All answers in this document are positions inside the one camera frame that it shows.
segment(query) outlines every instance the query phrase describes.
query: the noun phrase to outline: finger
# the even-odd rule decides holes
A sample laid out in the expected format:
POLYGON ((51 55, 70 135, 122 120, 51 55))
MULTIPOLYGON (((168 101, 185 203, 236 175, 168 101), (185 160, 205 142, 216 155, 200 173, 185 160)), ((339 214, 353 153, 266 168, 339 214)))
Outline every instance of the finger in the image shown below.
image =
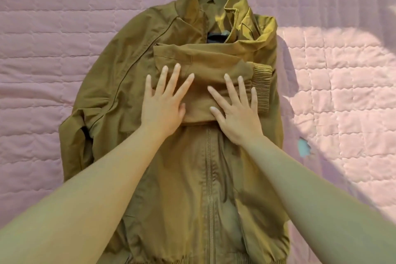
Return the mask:
POLYGON ((210 107, 210 111, 212 115, 216 118, 217 122, 220 125, 220 128, 223 128, 225 125, 225 118, 223 114, 220 112, 220 110, 216 107, 210 107))
POLYGON ((186 95, 188 89, 190 88, 193 80, 194 80, 194 73, 191 73, 173 96, 176 102, 178 103, 181 102, 183 97, 186 95))
POLYGON ((256 88, 252 87, 251 88, 251 106, 250 108, 253 110, 253 112, 257 113, 258 112, 258 101, 257 101, 257 92, 256 92, 256 88))
POLYGON ((160 79, 158 80, 157 88, 155 89, 155 96, 163 94, 166 84, 167 73, 168 73, 168 66, 164 66, 161 71, 160 79))
POLYGON ((241 102, 239 100, 238 93, 236 92, 234 84, 232 83, 231 78, 227 73, 224 75, 224 79, 225 79, 227 91, 228 91, 228 94, 230 95, 232 104, 235 104, 235 105, 240 104, 241 102))
POLYGON ((183 103, 179 107, 179 118, 180 118, 180 120, 183 120, 183 117, 184 117, 185 113, 186 113, 186 104, 183 103))
POLYGON ((166 96, 173 95, 173 92, 175 91, 175 88, 176 88, 177 80, 179 78, 179 74, 180 74, 180 64, 177 63, 175 65, 175 68, 173 69, 173 73, 172 73, 171 78, 169 79, 168 85, 166 86, 164 95, 166 95, 166 96))
POLYGON ((152 88, 151 88, 151 75, 148 74, 146 76, 146 85, 145 85, 145 95, 143 97, 143 100, 146 100, 147 98, 150 98, 152 92, 152 88))
POLYGON ((241 104, 243 106, 248 107, 249 101, 248 101, 248 96, 246 95, 245 83, 242 76, 238 77, 238 86, 239 86, 239 98, 241 100, 241 104))
POLYGON ((231 105, 228 103, 228 101, 226 101, 225 98, 223 96, 221 96, 220 93, 215 90, 215 88, 208 86, 207 90, 209 91, 211 96, 213 96, 213 98, 219 104, 219 106, 221 106, 221 108, 225 112, 228 112, 229 109, 231 108, 231 105))

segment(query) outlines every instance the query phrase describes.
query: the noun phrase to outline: person's left arm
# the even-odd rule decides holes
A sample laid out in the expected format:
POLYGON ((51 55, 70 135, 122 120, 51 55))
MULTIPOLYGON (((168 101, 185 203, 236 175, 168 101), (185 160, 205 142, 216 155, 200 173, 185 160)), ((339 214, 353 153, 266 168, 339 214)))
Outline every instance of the person's left arm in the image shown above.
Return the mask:
POLYGON ((180 126, 194 75, 173 94, 180 65, 156 91, 146 79, 141 126, 119 146, 0 230, 0 263, 94 264, 163 141, 180 126))

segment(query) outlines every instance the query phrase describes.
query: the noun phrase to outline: person's left hand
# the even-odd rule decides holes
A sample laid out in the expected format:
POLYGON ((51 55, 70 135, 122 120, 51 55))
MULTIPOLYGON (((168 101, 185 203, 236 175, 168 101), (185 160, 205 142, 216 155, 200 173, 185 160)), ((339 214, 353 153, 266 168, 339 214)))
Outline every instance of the person's left hand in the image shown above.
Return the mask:
POLYGON ((151 76, 147 75, 142 107, 142 126, 149 127, 160 134, 164 140, 176 131, 183 120, 186 105, 180 102, 194 79, 194 74, 190 74, 174 95, 180 74, 180 64, 175 65, 166 86, 167 73, 168 67, 164 66, 155 92, 151 89, 151 76))

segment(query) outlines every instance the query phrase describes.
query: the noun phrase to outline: pink bedspread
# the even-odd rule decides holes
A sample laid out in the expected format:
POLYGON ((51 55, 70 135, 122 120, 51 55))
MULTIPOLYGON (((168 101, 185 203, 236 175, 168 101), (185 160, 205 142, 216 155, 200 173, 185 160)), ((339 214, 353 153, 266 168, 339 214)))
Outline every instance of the pink bedspread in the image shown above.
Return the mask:
MULTIPOLYGON (((62 183, 57 128, 98 54, 168 1, 0 0, 0 226, 62 183)), ((396 0, 249 3, 280 26, 285 150, 396 220, 396 0)), ((291 264, 318 262, 291 237, 291 264)))

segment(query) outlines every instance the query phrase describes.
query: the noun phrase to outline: elastic cuff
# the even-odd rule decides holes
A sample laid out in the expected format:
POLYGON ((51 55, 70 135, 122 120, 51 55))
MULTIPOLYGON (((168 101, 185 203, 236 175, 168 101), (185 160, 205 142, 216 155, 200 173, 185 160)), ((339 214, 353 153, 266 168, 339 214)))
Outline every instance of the elastic cuff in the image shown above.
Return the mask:
POLYGON ((259 112, 269 110, 271 77, 271 66, 254 63, 251 85, 256 88, 259 112))

